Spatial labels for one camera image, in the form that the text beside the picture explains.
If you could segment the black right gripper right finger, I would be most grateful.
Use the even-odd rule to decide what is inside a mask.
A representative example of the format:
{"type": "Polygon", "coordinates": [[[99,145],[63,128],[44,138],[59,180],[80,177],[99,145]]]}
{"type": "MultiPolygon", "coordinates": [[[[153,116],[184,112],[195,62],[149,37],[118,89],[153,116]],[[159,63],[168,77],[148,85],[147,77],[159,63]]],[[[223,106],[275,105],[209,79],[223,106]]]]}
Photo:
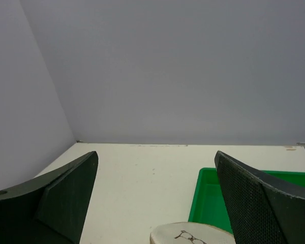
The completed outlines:
{"type": "Polygon", "coordinates": [[[222,151],[215,166],[236,243],[305,243],[305,187],[222,151]]]}

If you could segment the white mesh laundry bag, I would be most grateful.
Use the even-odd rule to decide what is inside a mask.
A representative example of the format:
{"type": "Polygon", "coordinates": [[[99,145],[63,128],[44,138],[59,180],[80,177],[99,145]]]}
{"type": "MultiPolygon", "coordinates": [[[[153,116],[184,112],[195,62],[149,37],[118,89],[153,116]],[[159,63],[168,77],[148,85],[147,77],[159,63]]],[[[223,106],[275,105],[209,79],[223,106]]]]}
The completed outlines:
{"type": "Polygon", "coordinates": [[[149,236],[153,244],[235,243],[234,236],[212,225],[179,222],[156,227],[149,236]]]}

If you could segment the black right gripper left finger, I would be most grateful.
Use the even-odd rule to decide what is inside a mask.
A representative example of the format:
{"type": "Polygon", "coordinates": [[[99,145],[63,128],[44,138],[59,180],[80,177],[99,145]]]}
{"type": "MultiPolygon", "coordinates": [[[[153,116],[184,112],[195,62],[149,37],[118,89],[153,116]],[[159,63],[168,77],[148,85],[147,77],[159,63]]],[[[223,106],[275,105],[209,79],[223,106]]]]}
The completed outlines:
{"type": "Polygon", "coordinates": [[[79,243],[97,169],[91,151],[0,190],[0,243],[79,243]]]}

